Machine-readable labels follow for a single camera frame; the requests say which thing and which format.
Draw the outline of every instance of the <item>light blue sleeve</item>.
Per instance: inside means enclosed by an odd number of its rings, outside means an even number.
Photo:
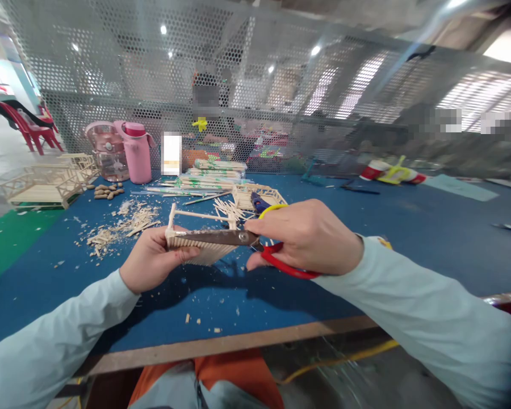
[[[511,315],[454,279],[363,242],[363,259],[352,272],[313,281],[365,312],[464,405],[509,407]]]
[[[45,408],[138,298],[116,270],[0,342],[0,409]]]

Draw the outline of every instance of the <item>person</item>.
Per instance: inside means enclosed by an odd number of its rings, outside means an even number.
[[[284,242],[278,259],[322,273],[315,283],[363,310],[466,406],[511,405],[511,315],[456,280],[352,233],[314,199],[248,220],[245,228]],[[140,293],[197,254],[194,247],[167,252],[165,228],[148,229],[119,270],[1,341],[0,408],[45,407],[102,332],[131,313]],[[247,268],[264,265],[254,253]],[[283,403],[263,359],[250,350],[145,368],[131,408],[155,407]]]

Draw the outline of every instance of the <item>red cup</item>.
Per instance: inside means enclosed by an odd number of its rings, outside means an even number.
[[[361,179],[371,181],[377,179],[383,172],[391,168],[391,165],[379,160],[372,160],[360,175]]]
[[[426,180],[427,176],[423,173],[418,173],[416,170],[409,169],[411,172],[409,176],[404,179],[405,182],[412,183],[414,185],[418,185]]]

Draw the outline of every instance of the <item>pink water bottle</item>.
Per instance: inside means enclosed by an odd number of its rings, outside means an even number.
[[[114,126],[123,138],[131,182],[137,185],[151,182],[149,147],[155,147],[152,136],[146,132],[144,125],[136,122],[115,121]]]

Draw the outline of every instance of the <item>scissor blade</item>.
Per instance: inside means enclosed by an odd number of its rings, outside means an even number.
[[[247,230],[192,230],[176,232],[176,236],[187,240],[227,245],[253,245],[259,236]]]

